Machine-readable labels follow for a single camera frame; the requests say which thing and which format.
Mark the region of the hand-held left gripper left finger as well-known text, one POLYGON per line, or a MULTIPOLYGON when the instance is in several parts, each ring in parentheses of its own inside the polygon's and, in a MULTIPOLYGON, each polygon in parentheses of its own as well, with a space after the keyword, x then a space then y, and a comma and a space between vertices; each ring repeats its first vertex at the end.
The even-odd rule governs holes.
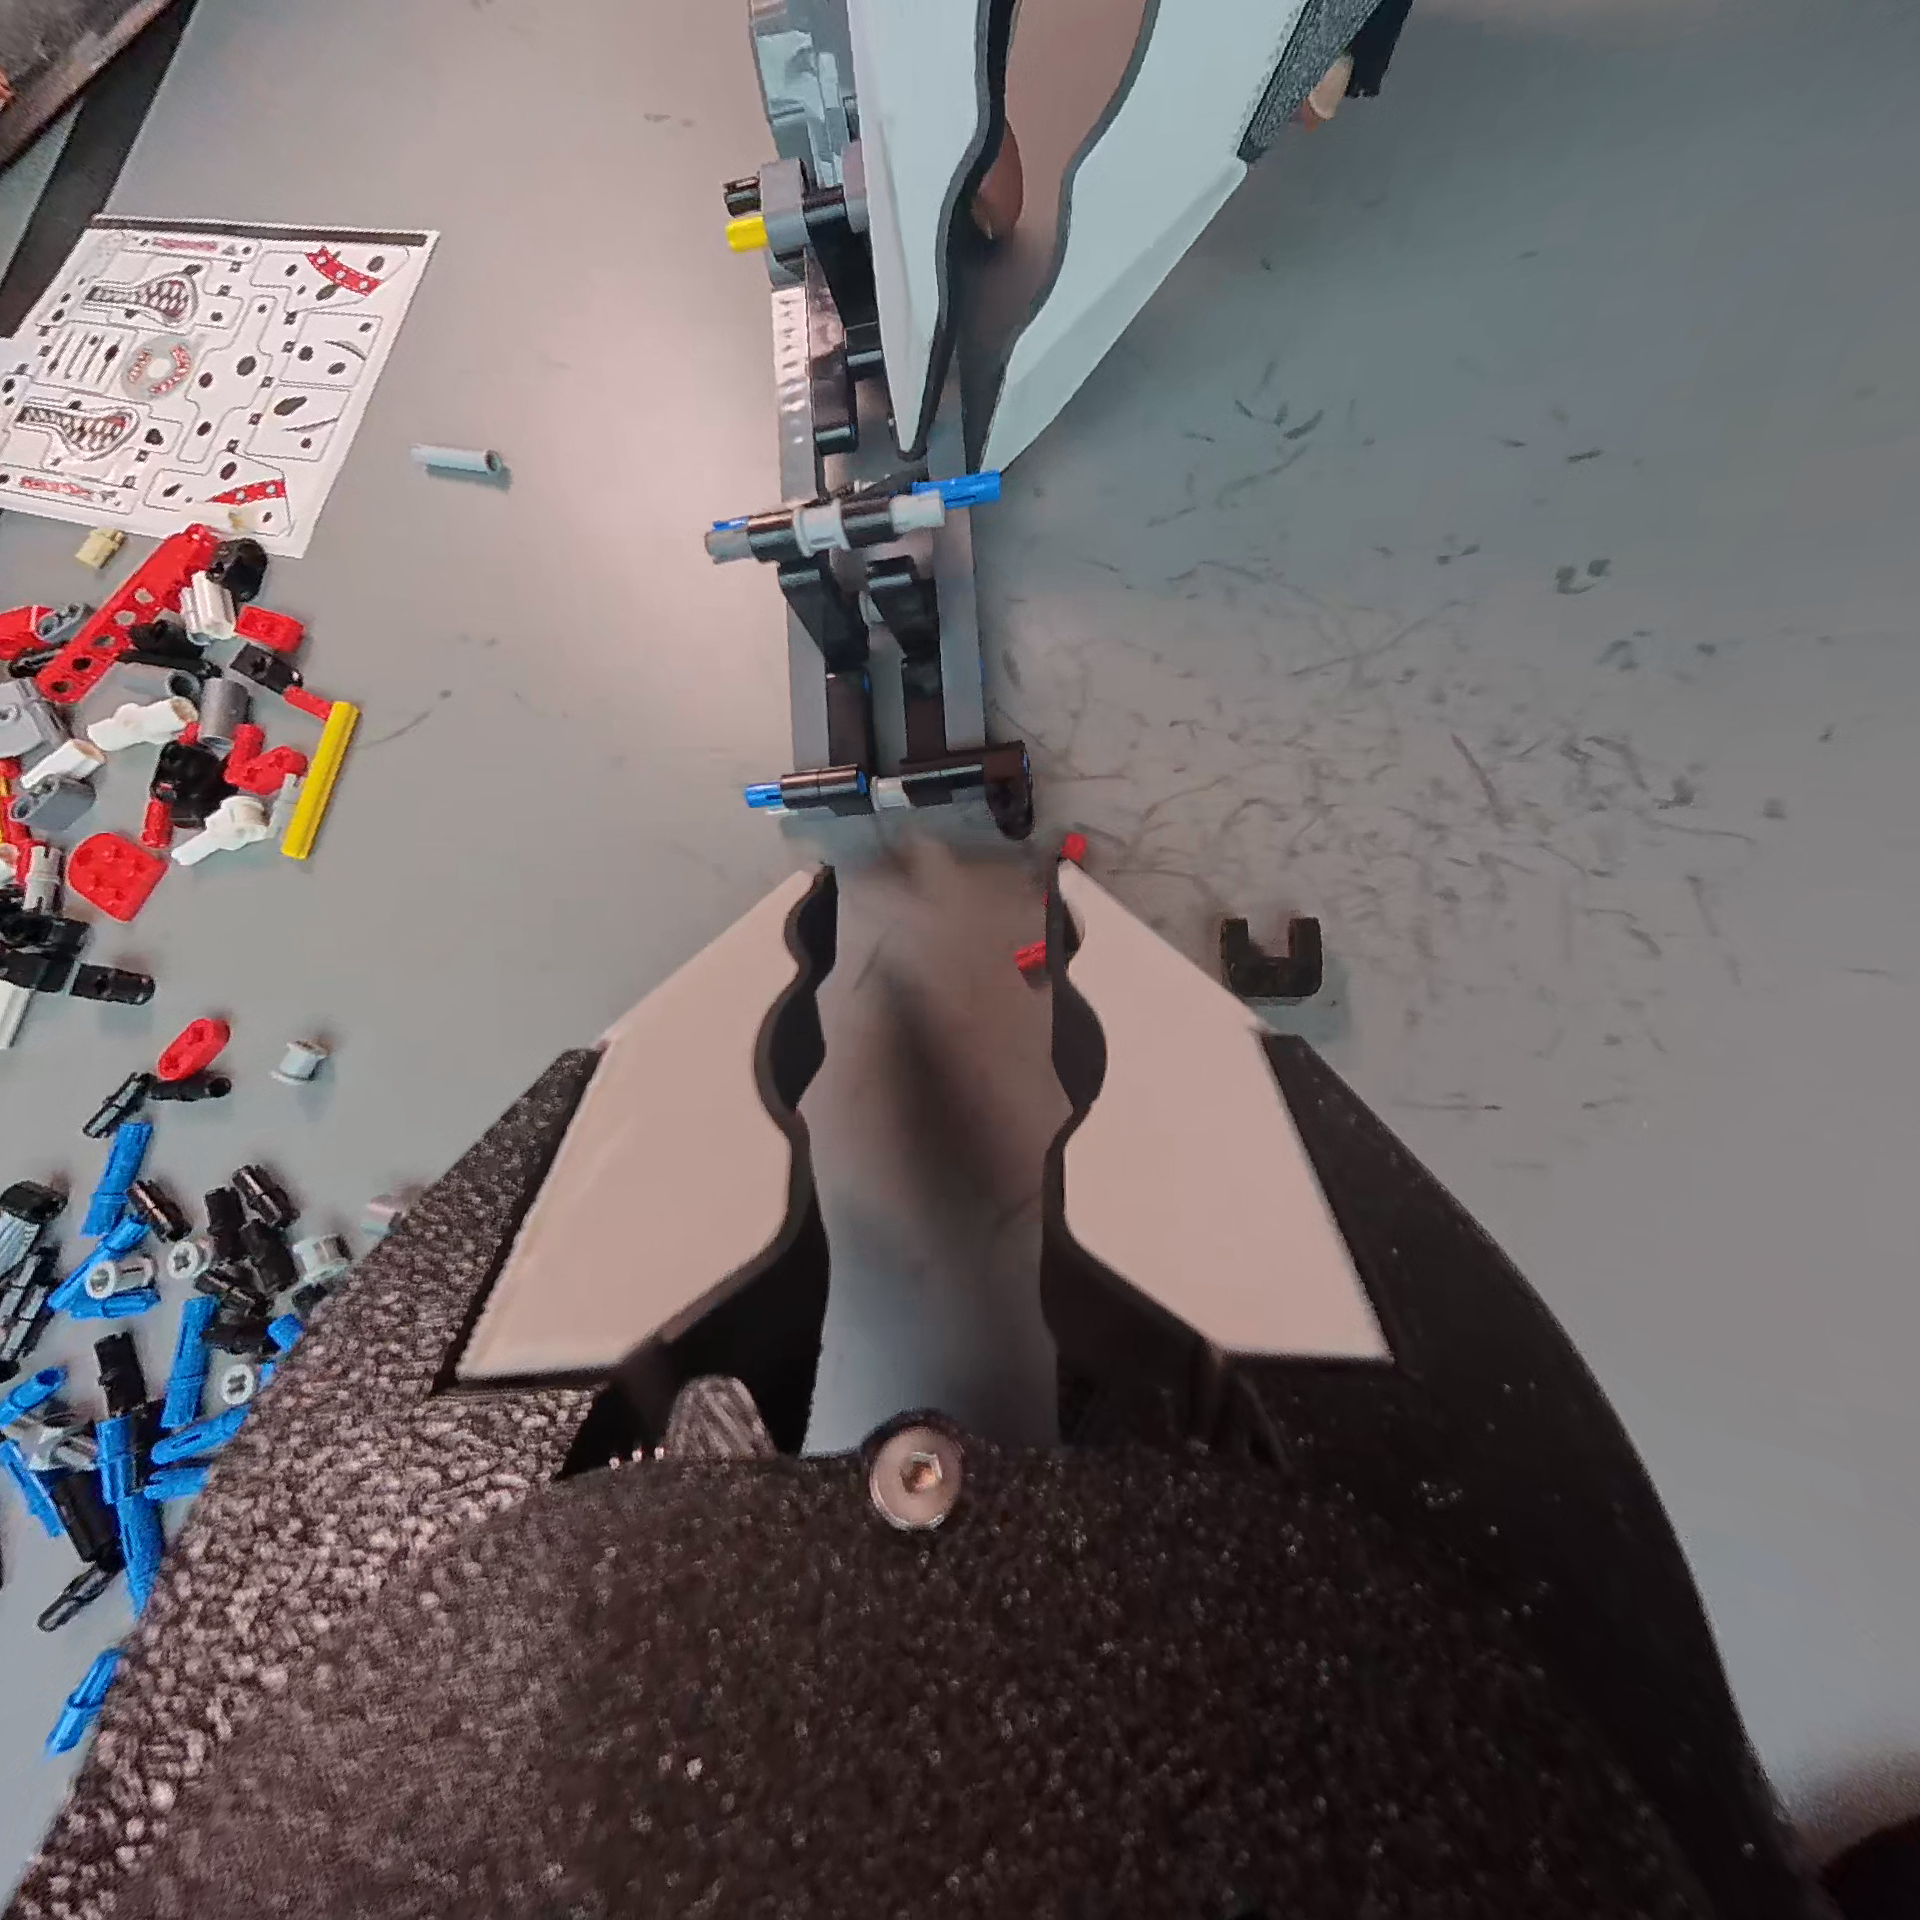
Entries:
POLYGON ((593 1433, 665 1444, 684 1386, 735 1381, 795 1455, 830 1244, 802 1096, 826 1063, 837 873, 783 878, 593 1050, 508 1229, 449 1386, 578 1384, 593 1433))

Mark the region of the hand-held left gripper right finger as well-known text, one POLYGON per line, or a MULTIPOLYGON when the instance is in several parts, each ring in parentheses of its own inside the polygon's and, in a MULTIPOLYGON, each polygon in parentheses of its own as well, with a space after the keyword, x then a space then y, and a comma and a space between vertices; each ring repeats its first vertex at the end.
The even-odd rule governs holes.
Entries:
POLYGON ((1390 1376, 1271 1028, 1075 862, 1047 889, 1039 1303, 1073 1446, 1271 1452, 1265 1367, 1390 1376))

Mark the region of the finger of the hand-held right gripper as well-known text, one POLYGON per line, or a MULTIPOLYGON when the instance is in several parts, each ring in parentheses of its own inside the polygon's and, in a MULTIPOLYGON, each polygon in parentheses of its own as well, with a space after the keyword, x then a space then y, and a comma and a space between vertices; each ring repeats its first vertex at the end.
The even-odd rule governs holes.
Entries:
POLYGON ((1039 437, 1242 182, 1242 136, 1298 22, 1295 2, 1142 8, 1116 90, 1063 168, 977 466, 1007 468, 1039 437))
POLYGON ((996 112, 995 4, 851 2, 881 353, 895 441, 929 447, 958 324, 963 216, 996 112))

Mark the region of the toy brick chassis model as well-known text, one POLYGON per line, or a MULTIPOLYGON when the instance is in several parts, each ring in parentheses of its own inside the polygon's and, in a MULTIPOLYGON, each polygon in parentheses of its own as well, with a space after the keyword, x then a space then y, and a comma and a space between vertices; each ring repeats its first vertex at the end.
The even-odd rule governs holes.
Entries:
MULTIPOLYGON (((986 245, 974 201, 1001 148, 1015 8, 995 4, 996 112, 963 216, 958 324, 986 245)), ((750 785, 747 804, 843 818, 986 807, 980 754, 996 743, 971 511, 1001 476, 969 444, 958 324, 929 447, 909 457, 881 353, 847 4, 754 2, 747 22, 775 154, 726 182, 726 245, 771 281, 780 495, 717 518, 703 544, 711 561, 754 561, 778 583, 794 737, 794 768, 750 785)))

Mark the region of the grey desk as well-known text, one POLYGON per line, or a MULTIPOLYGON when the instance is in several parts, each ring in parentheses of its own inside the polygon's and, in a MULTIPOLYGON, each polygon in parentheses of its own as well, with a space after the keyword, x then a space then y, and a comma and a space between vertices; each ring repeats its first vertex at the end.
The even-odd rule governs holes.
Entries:
POLYGON ((811 1441, 1050 1436, 1017 974, 1079 824, 1197 959, 1329 937, 1308 1036, 1506 1248, 1678 1525, 1817 1853, 1915 1807, 1915 4, 1427 4, 1261 159, 979 521, 1039 833, 807 844, 740 4, 201 4, 113 205, 433 225, 270 599, 364 710, 309 863, 174 876, 44 1002, 4 1178, 179 1026, 358 1231, 818 852, 831 1238, 811 1441), (505 486, 421 471, 493 447, 505 486))

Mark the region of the person's right hand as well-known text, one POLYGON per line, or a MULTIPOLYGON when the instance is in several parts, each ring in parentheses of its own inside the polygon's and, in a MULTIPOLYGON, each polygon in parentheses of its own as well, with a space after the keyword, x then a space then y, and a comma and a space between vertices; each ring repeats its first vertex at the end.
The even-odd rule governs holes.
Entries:
POLYGON ((995 241, 1052 228, 1067 161, 1109 109, 1148 2, 1020 2, 1005 62, 1004 135, 977 225, 995 241))

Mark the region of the white sticker sheet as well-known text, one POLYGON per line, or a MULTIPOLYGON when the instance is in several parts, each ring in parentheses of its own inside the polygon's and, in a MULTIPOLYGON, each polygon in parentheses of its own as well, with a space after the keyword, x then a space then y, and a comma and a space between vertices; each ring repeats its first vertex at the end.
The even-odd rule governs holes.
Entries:
POLYGON ((439 240, 89 222, 4 341, 4 510, 303 558, 439 240))

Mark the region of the toy truck set box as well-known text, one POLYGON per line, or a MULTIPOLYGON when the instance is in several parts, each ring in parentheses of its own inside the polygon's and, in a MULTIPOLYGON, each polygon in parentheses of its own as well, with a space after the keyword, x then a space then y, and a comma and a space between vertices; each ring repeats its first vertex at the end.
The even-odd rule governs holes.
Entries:
POLYGON ((194 2, 2 2, 2 166, 71 109, 124 152, 142 129, 194 2))

